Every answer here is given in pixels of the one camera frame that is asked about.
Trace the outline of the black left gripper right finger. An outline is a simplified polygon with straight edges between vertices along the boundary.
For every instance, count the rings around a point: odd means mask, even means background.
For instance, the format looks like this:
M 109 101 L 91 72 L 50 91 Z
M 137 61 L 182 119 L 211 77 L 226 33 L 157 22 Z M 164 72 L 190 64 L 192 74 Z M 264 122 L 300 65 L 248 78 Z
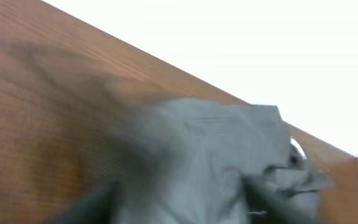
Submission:
M 259 177 L 242 179 L 250 224 L 323 224 L 287 204 L 281 196 L 269 191 Z

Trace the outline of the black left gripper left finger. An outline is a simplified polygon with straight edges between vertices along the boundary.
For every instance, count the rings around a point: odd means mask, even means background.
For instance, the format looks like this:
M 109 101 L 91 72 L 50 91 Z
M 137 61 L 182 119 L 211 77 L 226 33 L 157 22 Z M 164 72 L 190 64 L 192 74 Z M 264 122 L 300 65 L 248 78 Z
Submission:
M 105 180 L 83 194 L 75 203 L 46 224 L 108 224 L 117 216 L 120 206 L 120 183 Z

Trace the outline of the grey shorts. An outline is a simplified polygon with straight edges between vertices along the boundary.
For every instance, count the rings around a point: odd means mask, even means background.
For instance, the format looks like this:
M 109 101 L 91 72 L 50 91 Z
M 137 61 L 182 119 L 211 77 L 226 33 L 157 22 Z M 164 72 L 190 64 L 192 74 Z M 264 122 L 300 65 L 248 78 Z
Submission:
M 333 184 L 292 146 L 276 106 L 167 100 L 130 116 L 122 138 L 134 169 L 119 223 L 249 223 L 250 177 L 315 217 Z

